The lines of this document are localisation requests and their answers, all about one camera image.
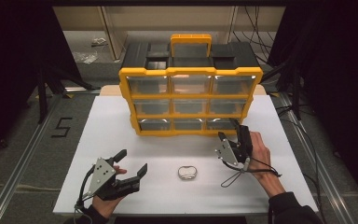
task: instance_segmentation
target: yellow plastic frame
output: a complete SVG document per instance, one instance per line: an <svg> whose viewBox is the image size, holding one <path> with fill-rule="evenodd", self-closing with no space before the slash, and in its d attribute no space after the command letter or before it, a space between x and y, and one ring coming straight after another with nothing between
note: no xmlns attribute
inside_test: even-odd
<svg viewBox="0 0 358 224"><path fill-rule="evenodd" d="M209 92L201 94L184 94L172 92L172 83L170 77L175 75L189 75L189 76L225 76L225 77L238 77L238 76L252 76L254 82L248 94L213 94L213 80L210 79ZM220 119L234 118L240 122L246 118L251 102L253 101L253 93L255 86L261 80L263 71L260 67L239 67L233 70L217 70L214 67L169 67L165 70L147 70L143 67L128 68L123 67L119 71L120 89L123 97L127 100L131 112L131 126L139 135L154 135L154 136L172 136L178 134L200 134L200 135L216 135L217 132L225 132L227 134L234 134L235 130L206 130L205 123L203 122L202 130L175 130L173 127L172 119ZM130 84L127 77L168 77L167 93L157 94L136 94L131 92ZM246 103L239 115L233 114L174 114L172 112L172 104L170 104L170 113L161 115L138 115L133 103L133 100L151 100L151 99L245 99ZM170 119L171 129L169 131L142 131L138 119Z"/></svg>
<svg viewBox="0 0 358 224"><path fill-rule="evenodd" d="M175 44L207 44L206 57L211 53L211 35L171 35L171 57L175 55Z"/></svg>

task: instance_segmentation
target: human hand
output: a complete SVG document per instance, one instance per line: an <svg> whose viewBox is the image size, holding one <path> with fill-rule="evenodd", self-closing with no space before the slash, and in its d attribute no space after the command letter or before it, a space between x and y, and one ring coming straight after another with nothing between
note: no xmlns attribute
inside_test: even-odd
<svg viewBox="0 0 358 224"><path fill-rule="evenodd" d="M116 172L119 175L127 173L127 170L120 169L120 166L118 165L115 165L113 167L115 168ZM101 216L105 218L110 218L110 216L112 216L113 211L115 211L118 203L120 203L120 201L123 200L124 198L125 196L111 201L104 201L100 197L94 196L92 198L92 206L95 208L95 210L98 211L98 213L101 214Z"/></svg>
<svg viewBox="0 0 358 224"><path fill-rule="evenodd" d="M269 170L271 168L271 157L269 149L264 145L260 133L250 132L253 152L249 162L249 170ZM269 197L285 193L284 187L279 178L272 172L252 173Z"/></svg>
<svg viewBox="0 0 358 224"><path fill-rule="evenodd" d="M261 134L257 132L250 132L253 151L252 158L249 162L248 169L249 170L266 170L270 169L271 165L271 157L269 149L264 145L263 139L261 138ZM265 175L270 175L269 172L259 172L252 173L252 175L257 179L263 178Z"/></svg>

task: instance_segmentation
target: clear plastic drawer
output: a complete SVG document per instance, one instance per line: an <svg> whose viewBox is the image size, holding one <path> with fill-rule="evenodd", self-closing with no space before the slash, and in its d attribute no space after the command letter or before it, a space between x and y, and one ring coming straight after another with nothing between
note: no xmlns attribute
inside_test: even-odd
<svg viewBox="0 0 358 224"><path fill-rule="evenodd" d="M139 115L163 115L170 112L170 100L133 100Z"/></svg>
<svg viewBox="0 0 358 224"><path fill-rule="evenodd" d="M132 94L167 93L167 77L127 77Z"/></svg>
<svg viewBox="0 0 358 224"><path fill-rule="evenodd" d="M174 119L175 130L202 130L203 119Z"/></svg>
<svg viewBox="0 0 358 224"><path fill-rule="evenodd" d="M169 119L138 119L141 131L169 131L171 121Z"/></svg>
<svg viewBox="0 0 358 224"><path fill-rule="evenodd" d="M229 119L207 119L206 120L207 130L234 130L234 126L231 124Z"/></svg>
<svg viewBox="0 0 358 224"><path fill-rule="evenodd" d="M211 114L241 114L245 99L211 99L209 112Z"/></svg>
<svg viewBox="0 0 358 224"><path fill-rule="evenodd" d="M249 94L255 82L255 76L215 76L213 94Z"/></svg>
<svg viewBox="0 0 358 224"><path fill-rule="evenodd" d="M173 99L173 113L201 114L206 111L206 99Z"/></svg>
<svg viewBox="0 0 358 224"><path fill-rule="evenodd" d="M205 75L176 75L171 77L172 92L203 94L209 92L210 77Z"/></svg>

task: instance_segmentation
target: white tabletop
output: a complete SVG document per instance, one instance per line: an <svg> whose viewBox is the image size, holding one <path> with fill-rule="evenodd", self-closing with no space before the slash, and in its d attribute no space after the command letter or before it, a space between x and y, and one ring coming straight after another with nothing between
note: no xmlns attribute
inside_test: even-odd
<svg viewBox="0 0 358 224"><path fill-rule="evenodd" d="M251 131L262 133L271 151L272 166L282 174L281 181L286 190L294 192L300 204L318 211L269 96L254 95L244 124ZM129 171L117 178L135 176L145 163L148 171L141 180L141 190L121 201L116 215L240 216L267 213L269 198L252 175L241 175L230 187L220 187L236 171L217 159L214 150L219 146L218 136L139 136L131 127L130 111L121 96L97 96L53 212L72 214L81 183L91 165L99 157L108 159L126 148L128 155L119 165ZM178 177L178 168L187 165L198 170L193 180Z"/></svg>

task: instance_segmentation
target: gray floor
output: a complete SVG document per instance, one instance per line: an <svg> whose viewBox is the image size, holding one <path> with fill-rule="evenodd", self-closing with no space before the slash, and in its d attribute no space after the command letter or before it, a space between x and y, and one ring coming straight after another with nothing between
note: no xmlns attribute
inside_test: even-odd
<svg viewBox="0 0 358 224"><path fill-rule="evenodd" d="M111 60L108 47L98 47L96 49L90 46L92 38L104 37L103 33L70 32L65 34L72 52L93 54L97 51L98 59L95 62L90 64L78 63L79 71L85 81L94 86L118 84L117 73L120 62ZM131 41L132 38L136 40L140 37L130 36L128 41ZM262 55L262 52L257 49L259 46L253 45L253 47L255 53ZM266 71L269 70L265 65L263 65L263 68ZM265 85L267 90L274 90L276 78L274 77L267 81ZM75 86L75 84L68 81L65 81L64 85L67 87ZM36 95L37 93L35 92L29 98L29 108L23 109L11 132L7 135L8 146L0 148L0 192L10 179L13 170L16 168L22 153L27 148L37 128L39 107ZM63 223L67 219L67 217L54 215L52 210L96 95L95 93L79 93L70 95L70 97L62 97L58 100L48 125L43 131L43 136L37 144L29 163L27 163L19 185L11 200L9 200L0 223ZM272 102L276 107L282 106L282 97L280 96L282 94L279 92L278 96L271 96ZM301 101L302 104L307 103L305 97L302 97ZM66 137L54 138L52 135L64 133L64 130L56 129L60 118L72 118L62 122L62 126L70 127L70 130ZM353 223L358 223L358 186L351 178L345 164L333 155L334 147L329 141L317 116L313 115L311 108L302 106L301 118L302 124L315 150L319 154L321 162L328 171L328 174L330 174L331 181L348 207ZM315 177L314 165L310 162L296 134L296 126L287 120L289 120L288 114L282 116L282 126L286 131L300 168L304 174ZM316 200L316 188L311 181L307 178L306 180ZM332 202L329 201L324 189L321 189L321 191L323 211L327 223L340 223ZM267 223L267 216L248 216L247 220L248 223L252 224Z"/></svg>

